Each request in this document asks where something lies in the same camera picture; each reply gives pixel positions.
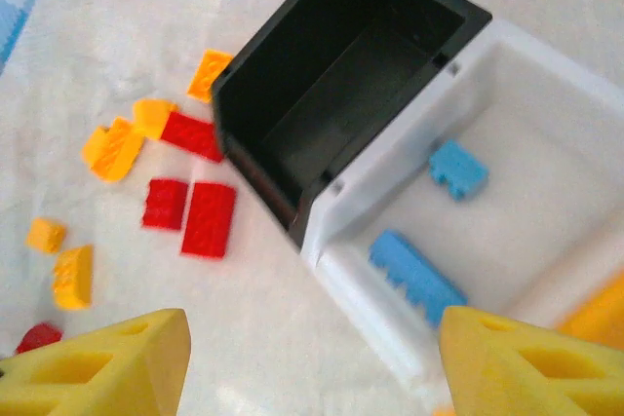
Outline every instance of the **black plastic container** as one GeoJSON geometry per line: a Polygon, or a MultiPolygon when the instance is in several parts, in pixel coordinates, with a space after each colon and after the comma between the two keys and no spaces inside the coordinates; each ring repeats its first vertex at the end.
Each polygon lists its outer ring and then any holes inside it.
{"type": "Polygon", "coordinates": [[[490,20],[466,0],[286,0],[213,85],[221,148],[301,246],[316,196],[490,20]]]}

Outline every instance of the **white table surface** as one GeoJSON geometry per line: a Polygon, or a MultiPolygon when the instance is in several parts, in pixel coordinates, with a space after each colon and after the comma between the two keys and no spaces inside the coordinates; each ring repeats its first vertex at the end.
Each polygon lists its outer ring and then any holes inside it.
{"type": "MultiPolygon", "coordinates": [[[[163,307],[186,311],[192,355],[179,414],[421,414],[297,258],[228,165],[148,141],[131,174],[106,185],[80,150],[140,97],[185,96],[206,48],[236,53],[283,0],[39,0],[0,76],[0,353],[40,320],[66,336],[163,307]],[[178,255],[179,234],[140,228],[150,178],[239,189],[222,263],[178,255]],[[66,247],[96,247],[94,305],[56,311],[54,257],[28,250],[30,220],[66,222],[66,247]]],[[[624,85],[624,0],[473,0],[624,85]]]]}

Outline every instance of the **red lego brick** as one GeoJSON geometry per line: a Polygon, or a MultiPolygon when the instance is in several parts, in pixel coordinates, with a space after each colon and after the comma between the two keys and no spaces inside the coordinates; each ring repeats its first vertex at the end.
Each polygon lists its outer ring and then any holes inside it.
{"type": "Polygon", "coordinates": [[[182,229],[188,184],[175,179],[152,179],[145,200],[144,228],[182,229]]]}
{"type": "Polygon", "coordinates": [[[160,139],[216,163],[223,161],[216,144],[215,126],[210,122],[198,121],[174,111],[169,115],[160,139]]]}
{"type": "Polygon", "coordinates": [[[19,346],[16,348],[16,355],[56,343],[60,341],[61,337],[62,331],[52,324],[45,322],[37,323],[23,335],[19,346]]]}
{"type": "Polygon", "coordinates": [[[236,190],[223,184],[197,182],[181,253],[222,259],[232,225],[236,190]]]}

